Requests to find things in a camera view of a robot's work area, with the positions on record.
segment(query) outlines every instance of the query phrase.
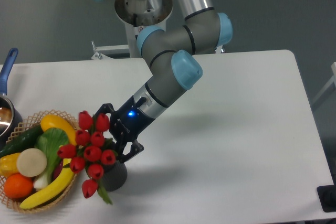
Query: banana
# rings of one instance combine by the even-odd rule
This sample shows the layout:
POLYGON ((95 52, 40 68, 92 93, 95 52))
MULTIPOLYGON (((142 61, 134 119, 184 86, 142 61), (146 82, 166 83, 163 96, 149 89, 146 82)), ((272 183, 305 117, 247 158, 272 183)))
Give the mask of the banana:
MULTIPOLYGON (((70 161, 71 161, 70 158, 64 158, 63 165, 70 163, 70 161)), ((20 204, 20 208, 32 209, 56 197, 65 188, 67 188, 73 176, 74 173, 71 171, 70 168, 63 168, 58 177, 53 182, 51 182, 47 187, 32 194, 24 201, 22 201, 22 203, 20 204)))

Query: blue led light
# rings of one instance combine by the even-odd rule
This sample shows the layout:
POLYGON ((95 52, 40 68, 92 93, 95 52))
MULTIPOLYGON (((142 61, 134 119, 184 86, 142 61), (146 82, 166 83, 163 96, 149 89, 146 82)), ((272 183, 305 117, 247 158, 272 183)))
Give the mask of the blue led light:
POLYGON ((128 116, 129 117, 134 117, 135 116, 135 112, 133 110, 131 110, 130 112, 128 112, 128 116))

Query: saucepan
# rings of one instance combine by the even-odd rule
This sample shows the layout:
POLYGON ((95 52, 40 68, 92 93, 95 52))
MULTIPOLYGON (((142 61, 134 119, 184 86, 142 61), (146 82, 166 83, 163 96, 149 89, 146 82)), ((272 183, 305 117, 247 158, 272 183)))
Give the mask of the saucepan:
POLYGON ((18 54, 17 48, 12 48, 0 72, 0 150, 5 146, 14 128, 22 122, 21 115, 7 97, 7 81, 9 73, 18 54))

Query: red tulip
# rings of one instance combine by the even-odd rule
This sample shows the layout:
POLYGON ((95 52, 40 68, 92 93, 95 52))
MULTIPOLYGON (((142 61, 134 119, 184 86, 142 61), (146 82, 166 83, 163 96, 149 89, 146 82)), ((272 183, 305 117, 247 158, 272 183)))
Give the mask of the red tulip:
POLYGON ((112 150, 105 150, 101 154, 100 162, 103 165, 113 165, 116 162, 115 154, 112 150))
POLYGON ((105 137, 99 131, 94 132, 91 135, 91 144, 96 147, 102 147, 105 143, 105 137))
POLYGON ((101 149, 96 146, 88 146, 84 150, 84 157, 91 162, 98 161, 101 157, 101 149))
POLYGON ((87 143, 90 142, 90 138, 91 138, 91 136, 90 136, 89 132, 87 132, 85 130, 78 130, 78 131, 76 131, 76 138, 75 138, 75 140, 76 140, 76 143, 78 145, 85 146, 87 143))
POLYGON ((90 198, 98 189, 98 183, 93 179, 87 179, 82 184, 84 198, 90 198))
POLYGON ((73 158, 76 154, 76 147, 72 144, 63 145, 57 151, 60 158, 73 158))
POLYGON ((96 130, 100 132, 107 131, 110 128, 109 117, 103 113, 100 113, 96 120, 96 130))
POLYGON ((92 164, 88 168, 89 177, 98 180, 104 175, 104 169, 100 164, 92 164))
POLYGON ((73 173, 79 173, 85 167, 85 159, 82 157, 74 157, 70 161, 70 169, 73 173))
POLYGON ((89 113, 86 110, 79 113, 78 125, 83 130, 88 130, 93 125, 93 118, 89 115, 89 113))

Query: tulip bouquet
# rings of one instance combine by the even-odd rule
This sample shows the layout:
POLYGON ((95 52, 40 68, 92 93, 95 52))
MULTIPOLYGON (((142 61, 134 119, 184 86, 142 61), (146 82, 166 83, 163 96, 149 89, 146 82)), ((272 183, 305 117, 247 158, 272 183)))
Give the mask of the tulip bouquet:
POLYGON ((91 197, 97 191, 106 203, 112 204, 101 182, 104 175, 103 165, 114 165, 117 155, 109 149, 112 139, 103 136, 103 132, 110 127, 109 118, 102 113, 92 117, 87 111, 83 111, 79 113, 78 124, 80 129, 76 131, 77 146, 61 146, 57 154, 60 158, 71 158, 70 164, 64 168, 70 168, 74 173, 86 170, 89 179, 82 184, 85 198, 91 197))

